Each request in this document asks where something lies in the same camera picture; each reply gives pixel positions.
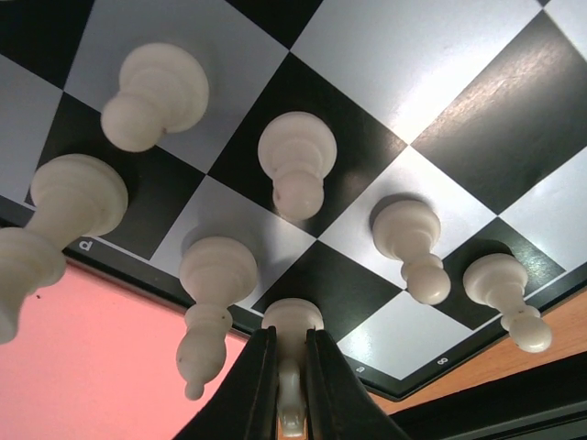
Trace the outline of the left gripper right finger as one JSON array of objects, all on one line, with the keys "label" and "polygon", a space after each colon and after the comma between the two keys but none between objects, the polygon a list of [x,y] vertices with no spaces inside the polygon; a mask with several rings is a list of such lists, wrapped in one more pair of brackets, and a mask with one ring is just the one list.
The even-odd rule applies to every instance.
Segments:
[{"label": "left gripper right finger", "polygon": [[311,439],[406,439],[373,401],[325,330],[306,333],[305,393]]}]

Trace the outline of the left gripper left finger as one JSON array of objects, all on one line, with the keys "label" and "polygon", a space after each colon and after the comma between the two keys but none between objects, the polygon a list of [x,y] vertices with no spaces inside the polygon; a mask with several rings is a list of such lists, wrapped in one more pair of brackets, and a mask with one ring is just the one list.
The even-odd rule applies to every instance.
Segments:
[{"label": "left gripper left finger", "polygon": [[275,439],[277,390],[277,337],[271,326],[254,332],[215,395],[174,439]]}]

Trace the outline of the white knight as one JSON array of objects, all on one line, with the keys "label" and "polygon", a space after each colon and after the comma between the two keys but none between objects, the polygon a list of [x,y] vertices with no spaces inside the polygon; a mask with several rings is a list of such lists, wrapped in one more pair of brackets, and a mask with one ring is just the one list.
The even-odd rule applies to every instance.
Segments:
[{"label": "white knight", "polygon": [[285,437],[304,435],[306,402],[303,391],[306,333],[322,330],[324,321],[311,302],[287,298],[272,303],[264,313],[261,327],[275,327],[277,337],[277,414]]}]

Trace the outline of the white bishop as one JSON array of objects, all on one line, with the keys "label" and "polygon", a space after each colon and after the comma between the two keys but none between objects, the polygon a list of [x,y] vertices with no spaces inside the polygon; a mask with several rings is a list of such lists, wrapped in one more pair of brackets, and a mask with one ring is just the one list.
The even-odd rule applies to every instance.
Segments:
[{"label": "white bishop", "polygon": [[176,366],[185,380],[186,398],[197,401],[225,365],[225,339],[233,324],[228,308],[256,288],[258,267],[237,240],[211,236],[185,252],[179,280],[195,305],[184,315],[186,334],[176,352]]}]

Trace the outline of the white pawn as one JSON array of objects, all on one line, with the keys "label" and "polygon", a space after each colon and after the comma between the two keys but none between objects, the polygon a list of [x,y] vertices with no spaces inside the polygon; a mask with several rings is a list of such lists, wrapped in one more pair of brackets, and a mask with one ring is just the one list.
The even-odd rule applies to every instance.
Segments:
[{"label": "white pawn", "polygon": [[375,217],[372,235],[382,255],[402,263],[400,273],[414,300],[437,305],[447,299],[451,281],[441,258],[432,252],[441,223],[427,204],[415,200],[389,204]]},{"label": "white pawn", "polygon": [[122,63],[118,84],[100,122],[106,138],[127,152],[146,151],[164,135],[188,130],[208,106],[203,67],[192,54],[169,43],[133,49]]},{"label": "white pawn", "polygon": [[262,131],[258,158],[272,180],[272,200],[290,221],[316,215],[324,198],[324,179],[337,159],[337,141],[319,117],[292,111],[274,118]]},{"label": "white pawn", "polygon": [[463,275],[467,296],[502,315],[501,326],[518,348],[527,353],[540,353],[550,347],[552,331],[540,311],[525,302],[527,283],[525,267],[504,253],[475,260]]}]

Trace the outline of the white king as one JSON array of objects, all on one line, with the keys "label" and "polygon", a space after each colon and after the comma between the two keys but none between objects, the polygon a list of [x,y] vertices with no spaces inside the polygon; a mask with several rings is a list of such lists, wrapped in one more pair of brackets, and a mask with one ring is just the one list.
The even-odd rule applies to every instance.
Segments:
[{"label": "white king", "polygon": [[80,237],[113,231],[128,205],[120,175],[107,163],[68,154],[39,167],[30,185],[36,211],[23,227],[1,230],[1,342],[12,341],[26,298],[64,275],[62,251]]}]

